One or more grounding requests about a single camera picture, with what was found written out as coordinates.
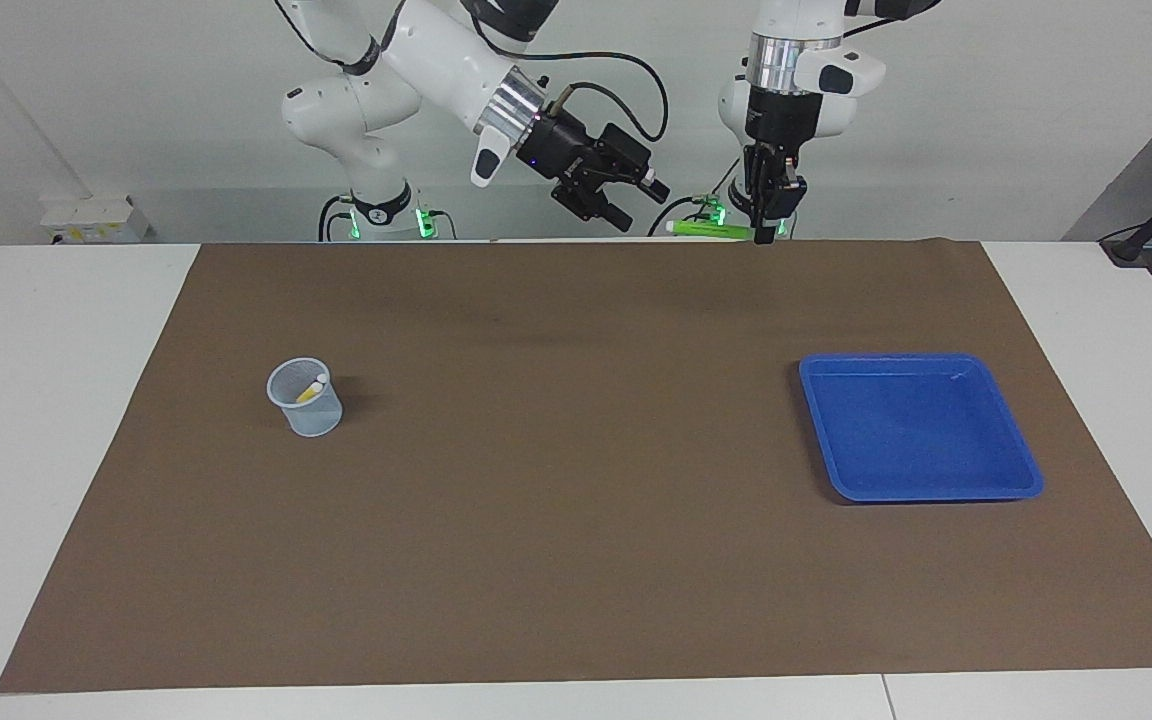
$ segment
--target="white table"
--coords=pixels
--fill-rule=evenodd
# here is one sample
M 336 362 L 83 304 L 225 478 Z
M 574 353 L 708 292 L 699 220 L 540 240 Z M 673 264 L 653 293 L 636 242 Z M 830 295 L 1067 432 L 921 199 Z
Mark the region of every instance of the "white table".
M 986 249 L 1152 533 L 1152 279 L 1098 247 Z M 196 255 L 0 247 L 0 670 Z M 1129 719 L 1152 670 L 0 696 L 0 717 Z

